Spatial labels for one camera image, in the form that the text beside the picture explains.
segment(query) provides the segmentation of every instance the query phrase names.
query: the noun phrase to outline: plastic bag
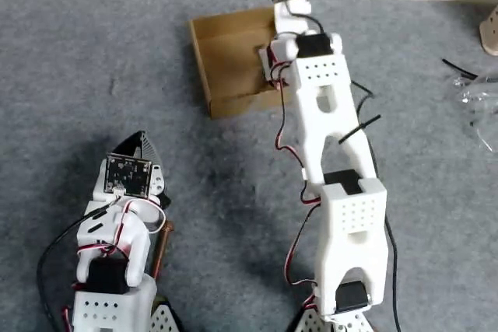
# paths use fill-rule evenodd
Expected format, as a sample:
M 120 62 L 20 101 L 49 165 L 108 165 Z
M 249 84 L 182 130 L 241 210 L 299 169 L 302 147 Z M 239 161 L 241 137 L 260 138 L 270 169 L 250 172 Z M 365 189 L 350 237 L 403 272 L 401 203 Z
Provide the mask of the plastic bag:
M 498 72 L 471 80 L 458 77 L 457 101 L 463 106 L 469 124 L 491 152 L 498 152 Z

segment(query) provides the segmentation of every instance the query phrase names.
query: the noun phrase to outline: copper rod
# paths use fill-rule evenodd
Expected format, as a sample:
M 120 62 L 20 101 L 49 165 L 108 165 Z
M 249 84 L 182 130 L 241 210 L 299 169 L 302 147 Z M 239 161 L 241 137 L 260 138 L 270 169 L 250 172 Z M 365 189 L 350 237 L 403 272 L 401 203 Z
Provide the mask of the copper rod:
M 152 277 L 157 279 L 161 272 L 164 253 L 166 252 L 166 245 L 168 243 L 168 236 L 170 232 L 174 231 L 172 221 L 166 221 L 157 238 L 156 247 L 154 249 L 153 270 Z

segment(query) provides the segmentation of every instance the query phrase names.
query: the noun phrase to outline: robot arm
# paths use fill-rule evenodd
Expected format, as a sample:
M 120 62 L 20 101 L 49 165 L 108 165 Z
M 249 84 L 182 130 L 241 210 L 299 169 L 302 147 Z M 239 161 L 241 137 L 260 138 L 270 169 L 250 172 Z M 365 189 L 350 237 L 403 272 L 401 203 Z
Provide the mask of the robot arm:
M 100 165 L 93 200 L 85 214 L 110 206 L 82 222 L 78 230 L 74 332 L 148 332 L 164 325 L 178 331 L 173 318 L 161 324 L 150 319 L 157 288 L 155 280 L 145 273 L 149 236 L 166 223 L 161 205 L 169 199 L 164 194 L 160 160 L 155 152 L 145 154 L 151 150 L 148 147 L 152 146 L 140 131 Z M 149 231 L 147 225 L 161 222 L 161 218 L 161 227 Z M 155 320 L 169 312 L 165 308 L 154 313 Z
M 303 15 L 310 13 L 307 0 L 274 2 L 277 36 L 259 54 L 266 79 L 275 81 L 280 67 L 280 83 L 288 84 L 293 93 L 300 119 L 303 177 L 321 200 L 314 286 L 317 312 L 334 325 L 356 326 L 362 320 L 348 332 L 365 331 L 362 312 L 384 298 L 387 191 L 377 178 L 355 111 L 340 36 L 303 27 Z M 352 169 L 324 173 L 321 158 L 327 137 L 338 141 Z

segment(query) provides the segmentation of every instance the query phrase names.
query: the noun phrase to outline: black cable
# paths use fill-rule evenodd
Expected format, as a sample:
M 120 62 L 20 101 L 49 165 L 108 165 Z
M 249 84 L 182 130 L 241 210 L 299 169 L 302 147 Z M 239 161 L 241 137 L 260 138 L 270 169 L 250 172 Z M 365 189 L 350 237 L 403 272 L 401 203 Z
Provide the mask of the black cable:
M 101 208 L 98 208 L 94 211 L 91 211 L 87 215 L 84 215 L 80 219 L 78 219 L 76 222 L 72 223 L 67 229 L 65 229 L 59 236 L 57 236 L 54 241 L 50 243 L 49 246 L 47 246 L 47 249 L 43 252 L 41 255 L 40 259 L 38 260 L 38 265 L 37 265 L 37 287 L 38 287 L 38 292 L 40 293 L 40 300 L 41 300 L 41 305 L 44 308 L 45 315 L 47 316 L 48 321 L 50 322 L 52 329 L 55 332 L 60 332 L 58 328 L 58 324 L 55 321 L 54 314 L 51 312 L 50 306 L 48 304 L 47 300 L 47 293 L 45 291 L 45 284 L 44 284 L 44 275 L 43 275 L 43 269 L 45 265 L 45 261 L 47 260 L 48 254 L 59 244 L 62 239 L 64 239 L 75 227 L 81 225 L 84 221 L 87 219 L 92 218 L 93 216 L 100 214 L 103 211 L 106 211 L 111 205 L 115 204 L 117 200 L 114 200 L 106 205 L 104 205 Z
M 369 97 L 374 97 L 374 94 L 370 91 L 367 95 L 365 95 L 362 100 L 359 102 L 358 107 L 356 108 L 356 113 L 359 116 L 359 111 L 361 110 L 361 106 L 365 103 L 366 99 Z M 370 148 L 370 154 L 372 155 L 373 168 L 375 169 L 375 173 L 379 175 L 379 166 L 377 165 L 377 157 L 375 156 L 374 147 L 368 141 L 368 147 Z M 388 214 L 386 213 L 386 218 L 384 220 L 386 230 L 388 231 L 389 240 L 391 241 L 392 246 L 392 314 L 395 318 L 395 326 L 397 332 L 402 332 L 402 328 L 399 324 L 398 318 L 398 245 L 396 244 L 395 236 L 392 233 L 391 224 L 389 223 Z
M 344 135 L 340 140 L 339 140 L 339 144 L 342 144 L 343 142 L 345 142 L 346 140 L 348 140 L 349 138 L 351 138 L 356 132 L 358 132 L 359 130 L 363 130 L 364 128 L 366 128 L 366 126 L 368 126 L 369 124 L 372 124 L 373 122 L 377 121 L 377 120 L 380 120 L 381 119 L 381 115 L 378 114 L 377 116 L 373 117 L 373 118 L 370 118 L 367 122 L 360 122 L 358 126 L 356 126 L 355 128 L 353 128 L 350 132 L 348 132 L 346 135 Z
M 442 58 L 441 61 L 444 64 L 448 65 L 449 67 L 458 70 L 460 73 L 463 73 L 463 75 L 465 75 L 466 78 L 473 80 L 473 79 L 476 79 L 478 77 L 477 74 L 474 74 L 472 72 L 469 72 L 468 70 L 460 68 L 458 65 L 455 65 L 452 62 L 449 62 L 446 58 Z
M 291 12 L 290 8 L 289 8 L 289 3 L 285 2 L 286 3 L 286 8 L 287 8 L 287 12 L 291 15 L 291 16 L 294 16 L 294 17 L 301 17 L 303 19 L 309 19 L 310 21 L 313 21 L 314 23 L 317 24 L 317 26 L 320 28 L 320 33 L 325 33 L 325 29 L 323 27 L 323 25 L 321 24 L 320 21 L 318 21 L 317 19 L 315 19 L 313 16 L 310 16 L 310 15 L 305 15 L 304 13 L 293 13 Z
M 398 319 L 398 246 L 396 245 L 395 236 L 392 234 L 391 225 L 389 224 L 388 214 L 386 213 L 386 230 L 388 231 L 389 240 L 392 246 L 392 313 L 395 318 L 396 331 L 402 332 Z
M 374 97 L 374 93 L 370 91 L 367 87 L 360 85 L 357 81 L 351 81 L 351 84 L 365 91 L 369 96 Z

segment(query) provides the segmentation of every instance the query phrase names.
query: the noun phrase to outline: cable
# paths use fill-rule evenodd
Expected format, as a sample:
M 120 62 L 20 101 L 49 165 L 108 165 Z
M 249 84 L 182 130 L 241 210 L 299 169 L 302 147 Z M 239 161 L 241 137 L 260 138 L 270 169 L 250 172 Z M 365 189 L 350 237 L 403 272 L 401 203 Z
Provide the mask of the cable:
M 361 106 L 363 105 L 365 100 L 368 99 L 369 97 L 374 97 L 373 93 L 371 95 L 367 94 L 362 99 L 362 101 L 360 101 L 360 104 L 356 108 L 356 112 L 358 113 L 358 115 L 359 115 L 359 111 L 361 110 Z M 368 147 L 370 148 L 370 154 L 372 155 L 372 163 L 373 163 L 373 167 L 375 169 L 375 173 L 377 175 L 379 175 L 379 167 L 377 165 L 377 157 L 375 156 L 374 148 L 372 147 L 372 144 L 370 143 L 370 141 L 368 141 Z M 401 326 L 399 324 L 399 317 L 398 317 L 398 246 L 396 245 L 395 236 L 392 233 L 391 224 L 389 223 L 389 218 L 388 218 L 387 213 L 386 213 L 386 218 L 385 218 L 385 226 L 386 226 L 386 231 L 388 231 L 389 240 L 391 241 L 392 256 L 393 256 L 393 261 L 392 261 L 392 313 L 393 313 L 393 317 L 395 319 L 396 331 L 402 332 Z
M 72 332 L 71 322 L 69 321 L 69 306 L 62 308 L 62 321 L 64 322 L 65 332 Z
M 468 70 L 460 68 L 459 66 L 453 64 L 452 62 L 449 62 L 446 58 L 442 58 L 441 61 L 444 64 L 448 65 L 449 67 L 458 70 L 460 73 L 463 73 L 469 79 L 476 79 L 478 77 L 477 74 L 474 74 L 472 72 L 469 72 Z
M 276 80 L 276 82 L 277 82 L 277 84 L 279 85 L 279 88 L 280 88 L 280 102 L 282 104 L 282 123 L 280 124 L 280 129 L 277 132 L 277 135 L 275 137 L 275 148 L 278 151 L 281 151 L 282 149 L 286 149 L 289 152 L 291 152 L 292 155 L 294 156 L 294 158 L 300 164 L 301 169 L 303 169 L 304 168 L 304 164 L 303 164 L 303 161 L 301 160 L 301 158 L 299 157 L 299 155 L 297 154 L 297 151 L 293 147 L 291 147 L 290 145 L 284 145 L 284 146 L 280 145 L 280 141 L 282 140 L 283 129 L 286 126 L 286 102 L 285 102 L 284 97 L 283 97 L 283 89 L 282 88 L 283 88 L 284 81 L 282 79 L 282 72 L 290 66 L 290 62 L 289 61 L 284 61 L 282 64 L 284 64 L 285 62 L 287 62 L 287 65 L 283 65 L 283 66 L 280 65 L 282 67 L 279 70 L 279 77 Z M 304 193 L 306 192 L 307 185 L 308 185 L 307 180 L 305 180 L 304 181 L 304 185 L 303 185 L 303 189 L 301 190 L 301 193 L 300 193 L 300 200 L 301 200 L 301 202 L 303 204 L 316 204 L 316 203 L 320 202 L 320 197 L 311 198 L 309 200 L 307 200 L 307 199 L 304 198 Z
M 294 16 L 294 17 L 301 17 L 303 19 L 309 19 L 310 21 L 313 21 L 314 23 L 317 24 L 317 26 L 320 28 L 320 33 L 325 33 L 325 30 L 324 30 L 324 27 L 323 25 L 321 24 L 320 21 L 318 21 L 317 19 L 315 19 L 313 16 L 310 16 L 310 15 L 305 15 L 304 13 L 294 13 L 294 12 L 291 12 L 290 8 L 289 8 L 289 3 L 288 2 L 285 2 L 286 3 L 286 8 L 287 8 L 287 12 L 291 15 L 291 16 Z
M 40 259 L 38 260 L 38 265 L 37 265 L 37 287 L 38 287 L 38 293 L 40 293 L 40 300 L 41 300 L 41 305 L 44 308 L 45 315 L 47 316 L 47 319 L 49 323 L 52 326 L 52 329 L 55 332 L 60 332 L 58 329 L 57 322 L 55 321 L 54 314 L 50 310 L 50 306 L 48 305 L 48 300 L 47 300 L 47 294 L 45 290 L 45 284 L 44 284 L 44 276 L 43 276 L 43 269 L 45 265 L 45 261 L 47 260 L 48 254 L 59 244 L 62 239 L 64 239 L 75 227 L 78 227 L 81 225 L 84 221 L 87 219 L 92 218 L 94 215 L 100 214 L 103 211 L 106 211 L 111 205 L 115 204 L 119 200 L 119 197 L 116 198 L 116 200 L 113 200 L 112 202 L 105 204 L 103 207 L 95 209 L 94 211 L 91 211 L 87 215 L 84 215 L 80 219 L 76 220 L 73 222 L 70 226 L 68 226 L 67 229 L 65 229 L 59 236 L 57 236 L 49 246 L 45 249 L 45 251 L 41 254 Z
M 289 252 L 287 253 L 286 257 L 286 262 L 284 263 L 283 267 L 283 274 L 287 280 L 287 283 L 290 285 L 300 285 L 304 283 L 312 283 L 312 284 L 317 284 L 317 282 L 313 279 L 302 279 L 298 281 L 291 281 L 290 280 L 290 265 L 292 263 L 293 257 L 294 257 L 294 252 L 296 251 L 297 243 L 299 242 L 299 238 L 301 237 L 301 233 L 303 233 L 304 226 L 308 222 L 308 219 L 311 217 L 313 212 L 315 211 L 316 208 L 318 208 L 321 204 L 318 203 L 315 206 L 313 206 L 309 212 L 306 214 L 306 218 L 304 219 L 303 223 L 301 224 L 301 227 L 299 228 L 299 231 L 297 232 L 296 238 L 294 239 L 292 245 L 289 248 Z
M 367 87 L 360 85 L 357 81 L 351 81 L 351 84 L 365 91 L 369 96 L 374 97 L 374 93 L 370 91 Z
M 396 331 L 402 332 L 398 318 L 398 246 L 396 245 L 395 236 L 392 233 L 391 224 L 386 214 L 386 230 L 388 231 L 389 240 L 392 246 L 392 314 L 395 318 Z
M 373 117 L 373 118 L 370 118 L 367 122 L 360 122 L 358 126 L 356 126 L 355 128 L 353 128 L 350 132 L 348 132 L 346 135 L 344 135 L 340 140 L 339 140 L 339 144 L 342 144 L 343 142 L 345 142 L 346 140 L 348 140 L 349 138 L 351 138 L 356 132 L 358 132 L 359 130 L 363 130 L 364 128 L 366 128 L 369 124 L 372 124 L 373 122 L 377 121 L 377 120 L 380 120 L 381 119 L 381 115 L 378 114 L 377 116 Z

